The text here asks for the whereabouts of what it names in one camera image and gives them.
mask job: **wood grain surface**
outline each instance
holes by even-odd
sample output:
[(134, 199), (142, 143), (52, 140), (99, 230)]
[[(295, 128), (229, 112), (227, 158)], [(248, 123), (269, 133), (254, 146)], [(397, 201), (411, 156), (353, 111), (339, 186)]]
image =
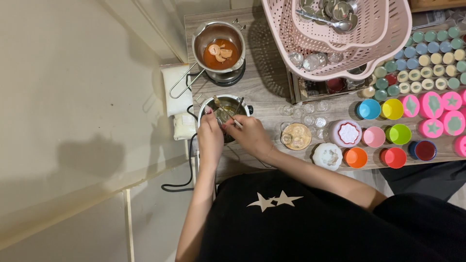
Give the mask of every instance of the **wood grain surface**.
[[(281, 110), (283, 106), (290, 104), (289, 87), (287, 79), (287, 69), (280, 57), (278, 49), (267, 24), (266, 17), (262, 7), (244, 8), (228, 10), (222, 12), (195, 14), (185, 16), (186, 42), (188, 47), (189, 64), (195, 63), (192, 54), (191, 40), (194, 30), (200, 23), (206, 21), (227, 21), (233, 22), (238, 18), (241, 25), (246, 25), (242, 33), (246, 42), (246, 72), (243, 78), (232, 87), (219, 87), (209, 82), (205, 77), (200, 77), (192, 85), (193, 98), (197, 98), (201, 93), (203, 96), (200, 102), (208, 97), (221, 94), (231, 94), (238, 97), (245, 97), (245, 102), (254, 107), (252, 116), (260, 119), (265, 129), (274, 141), (276, 147), (305, 161), (312, 161), (311, 155), (314, 149), (324, 142), (330, 142), (328, 139), (321, 140), (312, 138), (311, 144), (304, 150), (293, 151), (286, 148), (280, 142), (280, 124), (282, 122), (300, 122), (300, 119), (292, 119), (285, 116)], [(201, 67), (195, 66), (191, 73), (201, 71)], [(362, 128), (378, 126), (382, 129), (394, 124), (407, 125), (413, 135), (412, 141), (423, 140), (417, 131), (417, 125), (422, 120), (421, 117), (402, 118), (399, 120), (386, 120), (378, 117), (374, 120), (361, 120), (356, 116), (356, 105), (363, 101), (357, 94), (345, 95), (328, 100), (331, 109), (327, 112), (316, 112), (314, 116), (326, 116), (330, 121), (353, 119), (361, 125)], [(199, 106), (194, 103), (196, 115)], [(457, 156), (452, 150), (452, 143), (455, 137), (442, 135), (439, 138), (431, 139), (437, 146), (437, 156), (432, 162), (444, 162), (463, 159)], [(369, 160), (362, 169), (373, 169), (387, 167), (380, 161), (380, 152), (383, 148), (401, 147), (407, 152), (408, 144), (398, 146), (395, 144), (385, 144), (380, 148), (371, 148), (362, 142), (358, 145), (366, 150)], [(408, 156), (407, 165), (422, 164), (420, 160), (414, 160)], [(217, 183), (226, 178), (242, 173), (260, 172), (267, 169), (256, 158), (247, 154), (241, 149), (239, 144), (224, 147), (222, 158), (217, 168)], [(343, 163), (339, 170), (353, 170), (346, 163)]]

